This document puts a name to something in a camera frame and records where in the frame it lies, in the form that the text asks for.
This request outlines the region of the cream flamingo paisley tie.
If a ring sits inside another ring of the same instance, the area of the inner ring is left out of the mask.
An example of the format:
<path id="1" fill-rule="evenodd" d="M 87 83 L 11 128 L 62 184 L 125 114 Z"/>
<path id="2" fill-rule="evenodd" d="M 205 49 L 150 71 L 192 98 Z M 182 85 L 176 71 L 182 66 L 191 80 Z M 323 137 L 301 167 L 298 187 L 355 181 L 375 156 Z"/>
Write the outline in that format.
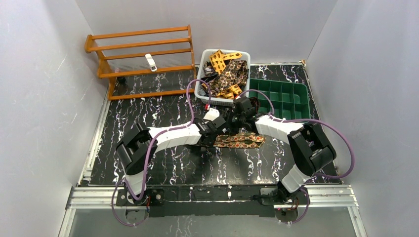
<path id="1" fill-rule="evenodd" d="M 214 147 L 234 149 L 255 149 L 260 148 L 265 142 L 263 135 L 252 132 L 236 135 L 219 135 L 216 137 Z"/>

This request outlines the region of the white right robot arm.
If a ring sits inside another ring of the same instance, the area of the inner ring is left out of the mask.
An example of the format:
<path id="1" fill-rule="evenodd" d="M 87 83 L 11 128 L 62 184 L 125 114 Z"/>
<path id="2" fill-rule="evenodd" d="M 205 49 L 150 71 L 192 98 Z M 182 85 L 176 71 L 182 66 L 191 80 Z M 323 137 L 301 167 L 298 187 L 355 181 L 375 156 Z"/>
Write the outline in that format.
<path id="1" fill-rule="evenodd" d="M 276 190 L 260 194 L 256 199 L 272 199 L 284 203 L 293 200 L 302 186 L 318 171 L 336 158 L 336 151 L 319 122 L 290 122 L 270 113 L 259 113 L 248 97 L 240 97 L 233 107 L 222 114 L 229 132 L 242 128 L 257 135 L 265 135 L 287 143 L 293 155 L 294 165 L 278 182 Z"/>

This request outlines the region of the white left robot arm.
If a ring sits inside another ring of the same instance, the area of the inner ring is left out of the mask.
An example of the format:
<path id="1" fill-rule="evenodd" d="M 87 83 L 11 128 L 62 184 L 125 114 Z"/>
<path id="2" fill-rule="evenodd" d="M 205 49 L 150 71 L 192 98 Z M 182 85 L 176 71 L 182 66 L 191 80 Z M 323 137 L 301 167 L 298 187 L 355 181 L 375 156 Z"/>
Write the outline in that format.
<path id="1" fill-rule="evenodd" d="M 203 118 L 193 118 L 189 123 L 176 126 L 147 127 L 137 123 L 116 146 L 132 198 L 143 198 L 148 162 L 155 153 L 184 145 L 212 147 L 217 136 L 227 131 L 227 122 L 216 109 L 207 111 Z"/>

